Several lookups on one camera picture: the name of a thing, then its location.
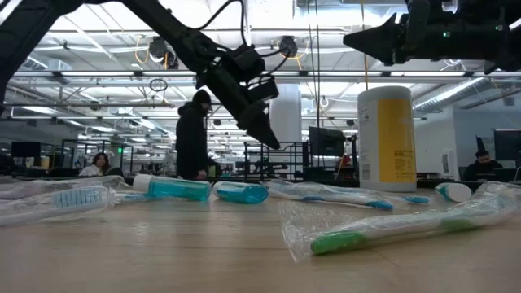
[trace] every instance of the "ceiling light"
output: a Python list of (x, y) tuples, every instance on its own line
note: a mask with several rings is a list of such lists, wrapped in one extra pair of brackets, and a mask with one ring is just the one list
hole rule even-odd
[(61, 72), (64, 77), (131, 77), (134, 72)]
[(147, 127), (148, 129), (155, 129), (155, 125), (147, 119), (136, 120), (136, 122)]
[(103, 127), (103, 126), (92, 126), (92, 129), (98, 130), (98, 131), (101, 131), (101, 132), (115, 132), (115, 131), (117, 131), (115, 129), (108, 128), (108, 127)]
[[(309, 75), (317, 76), (318, 72), (310, 72)], [(320, 75), (323, 77), (364, 77), (366, 72), (337, 72), (337, 71), (320, 71)], [(367, 72), (367, 76), (375, 77), (381, 76), (381, 72)]]
[(195, 73), (188, 70), (161, 70), (161, 71), (144, 71), (143, 76), (146, 77), (194, 77)]
[(96, 117), (96, 116), (58, 116), (56, 117), (57, 119), (61, 119), (61, 120), (71, 120), (71, 119), (74, 119), (74, 120), (96, 120), (98, 118), (103, 118), (103, 117)]
[(447, 90), (446, 92), (444, 92), (442, 94), (439, 94), (439, 95), (435, 96), (434, 98), (429, 98), (427, 101), (425, 101), (423, 103), (420, 103), (420, 104), (418, 104), (416, 106), (413, 106), (413, 110), (415, 110), (415, 109), (417, 109), (419, 107), (425, 106), (428, 103), (438, 103), (438, 102), (441, 102), (441, 101), (443, 101), (443, 100), (445, 100), (447, 98), (450, 98), (453, 95), (457, 94), (460, 90), (464, 90), (467, 87), (469, 87), (471, 85), (474, 85), (476, 82), (481, 81), (483, 79), (484, 79), (484, 77), (480, 77), (480, 78), (475, 78), (473, 80), (469, 80), (468, 82), (466, 82), (464, 84), (461, 84), (459, 86), (456, 86), (456, 87), (454, 87), (451, 90)]
[(482, 72), (476, 72), (474, 77), (521, 77), (521, 72), (490, 72), (484, 74)]
[(299, 72), (291, 72), (291, 71), (276, 71), (271, 73), (274, 77), (297, 77), (299, 76)]
[(52, 77), (52, 72), (15, 72), (13, 77)]
[(22, 107), (25, 110), (38, 112), (41, 114), (55, 114), (56, 111), (49, 109), (48, 107)]
[(404, 72), (404, 77), (462, 77), (464, 72)]
[(132, 65), (132, 67), (136, 67), (136, 68), (139, 68), (139, 70), (143, 70), (143, 68), (141, 67), (141, 65), (137, 64), (137, 63), (132, 63), (130, 64)]
[(72, 120), (66, 120), (66, 121), (72, 125), (84, 127), (84, 125), (82, 123), (77, 123), (76, 121), (72, 121)]
[(11, 119), (21, 119), (21, 120), (51, 120), (51, 116), (11, 116)]

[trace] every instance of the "bottle cap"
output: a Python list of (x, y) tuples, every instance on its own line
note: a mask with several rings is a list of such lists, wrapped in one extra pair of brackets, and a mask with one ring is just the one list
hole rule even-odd
[(134, 183), (132, 185), (132, 188), (136, 191), (142, 192), (142, 193), (148, 193), (148, 188), (150, 186), (150, 182), (152, 181), (154, 177), (152, 175), (146, 175), (146, 174), (138, 174), (134, 178)]
[(447, 199), (456, 203), (462, 203), (472, 196), (472, 190), (461, 183), (441, 183), (435, 187), (435, 190)]

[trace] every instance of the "metal frame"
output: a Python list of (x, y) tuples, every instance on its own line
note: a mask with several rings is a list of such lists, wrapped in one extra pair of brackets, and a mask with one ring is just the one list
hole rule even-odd
[[(278, 175), (287, 175), (289, 178), (287, 180), (295, 179), (295, 171), (297, 166), (302, 167), (313, 167), (313, 155), (312, 155), (312, 146), (310, 142), (280, 142), (284, 147), (280, 150), (273, 150), (267, 147), (265, 144), (261, 142), (244, 142), (244, 181), (250, 181), (249, 175), (250, 167), (252, 162), (249, 160), (249, 157), (252, 155), (260, 156), (260, 161), (264, 162), (264, 158), (271, 157), (289, 157), (289, 163), (262, 163), (262, 166), (270, 166), (276, 164), (285, 164), (288, 165), (289, 172), (276, 172)], [(260, 151), (249, 151), (248, 147), (260, 147)], [(298, 162), (297, 157), (302, 158), (302, 162)], [(260, 180), (264, 181), (265, 179), (265, 170), (260, 168)]]

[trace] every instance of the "person in black hoodie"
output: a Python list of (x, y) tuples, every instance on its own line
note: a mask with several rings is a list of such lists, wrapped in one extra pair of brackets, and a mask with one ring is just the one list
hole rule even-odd
[(495, 168), (503, 168), (501, 164), (490, 159), (488, 151), (475, 153), (476, 161), (468, 166), (463, 174), (465, 181), (477, 181), (480, 174), (491, 174)]
[(208, 166), (204, 117), (212, 109), (205, 90), (195, 93), (191, 102), (180, 107), (176, 126), (177, 175), (186, 180), (205, 179)]

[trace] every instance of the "plastic wrapper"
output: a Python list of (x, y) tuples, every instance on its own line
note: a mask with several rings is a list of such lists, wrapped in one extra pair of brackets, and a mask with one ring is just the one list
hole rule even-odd
[(410, 203), (430, 203), (429, 198), (425, 196), (398, 195), (360, 188), (326, 186), (314, 182), (291, 183), (272, 180), (266, 182), (265, 186), (268, 188), (269, 195), (276, 198), (305, 202), (346, 203), (358, 207), (382, 210), (407, 208)]
[(77, 187), (103, 186), (108, 189), (132, 190), (119, 176), (78, 178), (63, 181), (21, 181), (0, 185), (0, 200), (17, 200), (43, 195), (50, 192), (69, 190)]
[(77, 187), (0, 203), (0, 226), (99, 212), (114, 205), (113, 193), (103, 186)]
[(495, 225), (521, 209), (521, 187), (489, 182), (451, 208), (359, 218), (345, 209), (281, 202), (282, 233), (295, 261), (410, 238)]

